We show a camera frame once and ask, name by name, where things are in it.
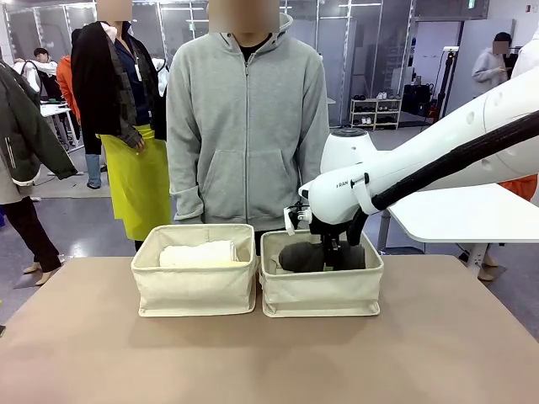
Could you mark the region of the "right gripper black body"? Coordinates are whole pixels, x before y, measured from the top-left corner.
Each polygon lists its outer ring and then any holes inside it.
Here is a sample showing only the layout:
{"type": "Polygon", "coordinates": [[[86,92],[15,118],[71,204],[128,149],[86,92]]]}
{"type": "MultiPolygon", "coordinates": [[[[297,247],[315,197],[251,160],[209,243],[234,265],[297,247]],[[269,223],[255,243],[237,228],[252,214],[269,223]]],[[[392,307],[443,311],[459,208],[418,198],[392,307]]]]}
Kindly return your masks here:
{"type": "Polygon", "coordinates": [[[349,228],[349,222],[331,225],[313,218],[309,224],[309,230],[313,235],[320,236],[325,248],[337,248],[340,244],[340,236],[349,228]]]}

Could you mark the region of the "dark grey towel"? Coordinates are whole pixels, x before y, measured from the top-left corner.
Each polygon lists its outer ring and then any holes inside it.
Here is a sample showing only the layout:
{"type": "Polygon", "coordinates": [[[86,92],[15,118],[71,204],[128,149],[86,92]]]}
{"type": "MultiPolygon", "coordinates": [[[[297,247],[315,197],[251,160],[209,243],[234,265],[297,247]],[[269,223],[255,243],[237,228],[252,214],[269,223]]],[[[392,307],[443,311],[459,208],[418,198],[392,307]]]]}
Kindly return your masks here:
{"type": "Polygon", "coordinates": [[[325,267],[322,243],[298,242],[288,245],[279,254],[279,264],[283,270],[296,274],[366,268],[366,253],[361,245],[351,247],[347,242],[340,245],[342,263],[339,269],[329,270],[325,267]]]}

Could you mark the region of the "white towel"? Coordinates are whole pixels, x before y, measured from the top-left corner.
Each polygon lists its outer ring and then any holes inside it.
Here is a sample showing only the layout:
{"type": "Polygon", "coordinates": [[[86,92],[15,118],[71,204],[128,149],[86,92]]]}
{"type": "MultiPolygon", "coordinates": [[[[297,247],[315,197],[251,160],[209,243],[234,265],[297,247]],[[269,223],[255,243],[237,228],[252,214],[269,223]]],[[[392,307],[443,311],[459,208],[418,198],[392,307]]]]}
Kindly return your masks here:
{"type": "Polygon", "coordinates": [[[204,262],[240,261],[232,241],[205,242],[198,246],[168,246],[159,254],[162,267],[201,268],[204,262]]]}

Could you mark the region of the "grey-sleeved left forearm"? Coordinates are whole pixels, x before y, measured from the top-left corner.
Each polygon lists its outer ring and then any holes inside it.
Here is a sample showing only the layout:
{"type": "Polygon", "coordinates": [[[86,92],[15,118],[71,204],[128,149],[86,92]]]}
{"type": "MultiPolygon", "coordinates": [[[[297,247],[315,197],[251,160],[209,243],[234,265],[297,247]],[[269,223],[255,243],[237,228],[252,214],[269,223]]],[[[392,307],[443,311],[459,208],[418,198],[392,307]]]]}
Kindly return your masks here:
{"type": "Polygon", "coordinates": [[[308,136],[300,140],[295,153],[300,185],[312,181],[320,174],[323,149],[327,138],[327,136],[308,136]]]}

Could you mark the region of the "grey-sleeved right forearm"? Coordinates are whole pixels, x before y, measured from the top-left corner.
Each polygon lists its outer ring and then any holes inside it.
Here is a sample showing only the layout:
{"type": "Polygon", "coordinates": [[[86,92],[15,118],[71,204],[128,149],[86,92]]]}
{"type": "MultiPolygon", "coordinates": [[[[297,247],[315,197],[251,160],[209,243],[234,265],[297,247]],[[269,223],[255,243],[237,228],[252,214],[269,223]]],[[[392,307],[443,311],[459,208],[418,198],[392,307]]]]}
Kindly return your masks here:
{"type": "Polygon", "coordinates": [[[204,212],[197,179],[200,142],[195,137],[185,140],[170,136],[167,153],[170,194],[176,203],[174,220],[179,224],[199,224],[204,212]]]}

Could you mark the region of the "beige fabric basket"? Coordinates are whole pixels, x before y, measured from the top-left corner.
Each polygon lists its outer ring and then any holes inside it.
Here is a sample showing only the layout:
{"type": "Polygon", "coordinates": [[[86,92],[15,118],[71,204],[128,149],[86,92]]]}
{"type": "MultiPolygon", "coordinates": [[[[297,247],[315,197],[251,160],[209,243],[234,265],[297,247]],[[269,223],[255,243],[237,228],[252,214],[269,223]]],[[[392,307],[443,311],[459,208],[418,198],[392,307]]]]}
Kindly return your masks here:
{"type": "Polygon", "coordinates": [[[285,271],[279,254],[298,242],[318,242],[309,231],[290,236],[285,231],[261,237],[259,281],[262,308],[268,317],[377,316],[384,263],[368,236],[360,236],[365,263],[345,271],[295,274],[285,271]]]}
{"type": "Polygon", "coordinates": [[[253,311],[257,257],[254,229],[244,224],[170,225],[154,228],[131,261],[140,294],[139,316],[227,316],[253,311]],[[159,263],[168,246],[232,241],[239,268],[170,268],[159,263]]]}

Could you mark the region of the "light wooden shoe rack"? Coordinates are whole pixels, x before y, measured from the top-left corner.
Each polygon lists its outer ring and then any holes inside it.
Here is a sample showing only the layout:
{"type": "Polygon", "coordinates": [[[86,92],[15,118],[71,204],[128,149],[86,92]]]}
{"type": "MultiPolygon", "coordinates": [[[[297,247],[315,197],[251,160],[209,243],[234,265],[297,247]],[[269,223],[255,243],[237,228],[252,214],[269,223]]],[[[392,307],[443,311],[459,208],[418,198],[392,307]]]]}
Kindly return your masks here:
{"type": "Polygon", "coordinates": [[[390,130],[399,126],[400,98],[354,97],[350,101],[350,126],[368,130],[390,130]]]}

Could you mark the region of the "black case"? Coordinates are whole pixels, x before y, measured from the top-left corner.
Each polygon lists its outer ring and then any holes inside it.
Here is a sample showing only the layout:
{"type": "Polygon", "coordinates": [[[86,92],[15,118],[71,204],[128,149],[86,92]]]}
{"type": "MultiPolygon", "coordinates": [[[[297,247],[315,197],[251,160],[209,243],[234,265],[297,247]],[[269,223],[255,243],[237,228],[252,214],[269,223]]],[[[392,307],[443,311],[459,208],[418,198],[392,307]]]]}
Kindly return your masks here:
{"type": "Polygon", "coordinates": [[[408,114],[427,116],[430,111],[433,89],[433,83],[405,85],[401,110],[408,114]]]}

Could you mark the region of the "distant person in grey hoodie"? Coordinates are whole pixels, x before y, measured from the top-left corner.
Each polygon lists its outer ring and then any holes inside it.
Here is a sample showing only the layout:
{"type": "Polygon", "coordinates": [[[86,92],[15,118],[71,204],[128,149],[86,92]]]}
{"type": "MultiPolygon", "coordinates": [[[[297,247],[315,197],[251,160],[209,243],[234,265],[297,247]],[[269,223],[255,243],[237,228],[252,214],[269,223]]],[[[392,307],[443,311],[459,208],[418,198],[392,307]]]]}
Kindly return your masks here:
{"type": "Polygon", "coordinates": [[[472,79],[477,94],[483,94],[508,80],[504,56],[509,53],[512,37],[507,32],[494,36],[492,45],[477,58],[472,69],[472,79]]]}

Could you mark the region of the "person in black coat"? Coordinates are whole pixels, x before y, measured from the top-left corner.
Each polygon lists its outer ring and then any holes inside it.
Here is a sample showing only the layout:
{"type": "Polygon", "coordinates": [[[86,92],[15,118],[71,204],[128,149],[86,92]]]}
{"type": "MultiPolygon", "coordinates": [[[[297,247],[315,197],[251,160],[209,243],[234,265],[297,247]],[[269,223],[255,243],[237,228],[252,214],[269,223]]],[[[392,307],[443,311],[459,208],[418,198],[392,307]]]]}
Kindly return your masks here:
{"type": "Polygon", "coordinates": [[[143,125],[166,143],[166,111],[152,58],[130,32],[132,9],[132,0],[96,0],[97,19],[72,48],[72,85],[83,123],[135,149],[143,125]]]}

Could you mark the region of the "small white background table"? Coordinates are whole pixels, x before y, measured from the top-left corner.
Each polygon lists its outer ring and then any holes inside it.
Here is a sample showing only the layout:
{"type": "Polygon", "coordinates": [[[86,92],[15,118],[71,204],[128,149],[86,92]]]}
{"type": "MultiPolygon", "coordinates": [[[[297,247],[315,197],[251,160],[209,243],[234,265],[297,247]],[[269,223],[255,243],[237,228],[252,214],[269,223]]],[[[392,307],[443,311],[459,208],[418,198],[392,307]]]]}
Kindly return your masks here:
{"type": "Polygon", "coordinates": [[[40,106],[40,112],[64,143],[69,143],[77,139],[72,123],[71,110],[66,104],[42,104],[40,106]]]}

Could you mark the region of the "person in orange hoodie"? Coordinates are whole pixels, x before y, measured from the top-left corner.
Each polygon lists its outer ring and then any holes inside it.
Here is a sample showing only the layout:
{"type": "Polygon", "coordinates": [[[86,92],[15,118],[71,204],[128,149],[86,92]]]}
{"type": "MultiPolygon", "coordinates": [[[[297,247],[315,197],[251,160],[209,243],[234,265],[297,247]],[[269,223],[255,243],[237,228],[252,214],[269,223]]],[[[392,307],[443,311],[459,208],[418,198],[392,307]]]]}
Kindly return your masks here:
{"type": "Polygon", "coordinates": [[[56,67],[56,79],[62,96],[70,110],[75,114],[77,123],[82,130],[85,150],[85,161],[88,170],[87,187],[93,190],[99,189],[101,181],[101,141],[91,129],[82,121],[72,85],[72,64],[70,56],[63,56],[56,67]]]}

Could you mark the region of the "person in dark green jacket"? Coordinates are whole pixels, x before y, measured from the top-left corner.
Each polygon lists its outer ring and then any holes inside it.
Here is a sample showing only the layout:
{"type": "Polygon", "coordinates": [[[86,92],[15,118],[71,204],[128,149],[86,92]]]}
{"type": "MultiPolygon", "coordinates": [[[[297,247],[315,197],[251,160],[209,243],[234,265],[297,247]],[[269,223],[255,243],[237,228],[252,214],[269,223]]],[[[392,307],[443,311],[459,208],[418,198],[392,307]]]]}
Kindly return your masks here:
{"type": "Polygon", "coordinates": [[[34,184],[40,167],[58,179],[77,174],[71,158],[40,112],[40,95],[0,59],[0,209],[34,256],[24,273],[40,273],[37,287],[62,266],[25,187],[34,184]]]}

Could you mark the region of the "distant person in white jacket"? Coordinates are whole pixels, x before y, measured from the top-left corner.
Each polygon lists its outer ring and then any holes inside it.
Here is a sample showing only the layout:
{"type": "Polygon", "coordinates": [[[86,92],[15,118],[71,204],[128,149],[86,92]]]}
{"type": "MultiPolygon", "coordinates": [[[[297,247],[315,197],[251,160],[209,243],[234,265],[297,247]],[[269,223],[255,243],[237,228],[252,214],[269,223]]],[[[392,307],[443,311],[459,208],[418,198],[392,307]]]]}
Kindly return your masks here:
{"type": "Polygon", "coordinates": [[[16,58],[15,70],[26,76],[30,86],[41,93],[42,97],[61,101],[62,95],[56,77],[57,63],[50,57],[46,48],[34,50],[34,59],[16,58]]]}

